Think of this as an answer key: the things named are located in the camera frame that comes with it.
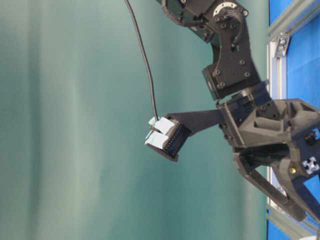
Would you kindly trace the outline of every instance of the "screw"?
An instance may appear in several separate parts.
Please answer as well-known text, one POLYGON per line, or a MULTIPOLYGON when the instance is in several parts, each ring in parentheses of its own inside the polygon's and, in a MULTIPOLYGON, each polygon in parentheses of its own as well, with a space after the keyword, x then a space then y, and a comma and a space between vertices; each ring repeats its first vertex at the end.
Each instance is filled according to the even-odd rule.
POLYGON ((220 74, 221 74, 220 70, 217 69, 212 73, 212 76, 216 77, 216 76, 219 76, 220 74))
POLYGON ((285 45, 286 44, 286 40, 283 38, 280 38, 280 45, 285 45))
POLYGON ((297 170, 294 167, 290 168, 290 173, 291 174, 295 174, 296 172, 297 172, 297 170))
POLYGON ((221 88, 221 89, 224 89, 225 86, 226 86, 226 84, 225 84, 224 82, 220 82, 220 88, 221 88))

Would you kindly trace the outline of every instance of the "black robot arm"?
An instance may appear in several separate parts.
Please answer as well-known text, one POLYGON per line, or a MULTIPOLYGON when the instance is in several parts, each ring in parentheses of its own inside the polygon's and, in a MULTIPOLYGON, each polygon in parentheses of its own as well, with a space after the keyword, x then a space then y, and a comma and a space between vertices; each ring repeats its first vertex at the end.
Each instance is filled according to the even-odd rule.
POLYGON ((213 63, 203 75, 217 109, 153 119, 145 144, 176 162, 188 137, 219 125, 243 177, 296 220, 308 212, 320 223, 320 203, 304 184, 320 174, 320 111, 300 99, 271 99, 252 60, 248 10, 235 0, 157 1, 173 22, 211 44, 213 63), (256 171, 261 165, 272 167, 286 195, 256 171))

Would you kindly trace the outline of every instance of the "green curtain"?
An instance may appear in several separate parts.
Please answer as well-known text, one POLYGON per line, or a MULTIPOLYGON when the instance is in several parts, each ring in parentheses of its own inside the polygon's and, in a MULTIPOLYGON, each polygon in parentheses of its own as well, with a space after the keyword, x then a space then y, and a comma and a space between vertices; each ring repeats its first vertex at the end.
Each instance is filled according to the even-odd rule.
MULTIPOLYGON (((215 107, 212 50, 156 0, 131 0, 160 115, 215 107)), ((266 78, 268 1, 250 12, 266 78)), ((144 146, 149 85, 122 0, 2 0, 0 239, 264 240, 266 198, 213 127, 172 163, 144 146)))

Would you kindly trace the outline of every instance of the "cable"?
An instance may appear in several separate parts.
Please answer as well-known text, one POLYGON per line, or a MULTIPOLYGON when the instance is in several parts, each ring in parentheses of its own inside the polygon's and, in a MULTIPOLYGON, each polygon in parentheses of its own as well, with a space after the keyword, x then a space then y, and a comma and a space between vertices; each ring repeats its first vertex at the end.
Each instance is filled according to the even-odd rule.
POLYGON ((136 36, 138 38, 138 42, 139 42, 139 46, 140 46, 141 53, 142 53, 142 56, 143 56, 146 72, 147 72, 148 78, 149 78, 151 102, 152 102, 154 118, 155 118, 156 121, 158 121, 159 117, 158 117, 158 112, 157 112, 157 107, 156 107, 154 80, 153 80, 153 77, 152 77, 149 61, 148 61, 148 58, 147 58, 147 54, 146 54, 146 51, 145 51, 144 44, 142 42, 142 38, 141 38, 141 34, 140 34, 140 30, 139 30, 139 27, 138 27, 138 23, 137 23, 137 20, 136 20, 135 13, 134 13, 129 1, 128 0, 124 0, 124 1, 125 1, 126 6, 129 9, 129 12, 130 12, 130 15, 131 15, 131 18, 132 18, 132 22, 133 22, 133 25, 134 25, 134 28, 135 28, 136 36))

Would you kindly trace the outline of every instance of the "aluminum frame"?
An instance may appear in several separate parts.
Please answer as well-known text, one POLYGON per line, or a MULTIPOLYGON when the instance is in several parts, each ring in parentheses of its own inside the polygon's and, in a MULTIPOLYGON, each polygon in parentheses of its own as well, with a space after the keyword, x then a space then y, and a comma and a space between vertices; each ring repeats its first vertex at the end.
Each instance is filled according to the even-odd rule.
MULTIPOLYGON (((278 41, 283 34, 290 37, 320 14, 320 0, 295 0, 269 27, 267 43, 268 90, 273 99, 287 98, 287 56, 279 57, 278 41)), ((271 167, 267 168, 267 179, 283 194, 271 167)), ((280 230, 292 240, 299 240, 317 234, 317 226, 308 219, 295 221, 270 198, 267 198, 267 216, 280 230)))

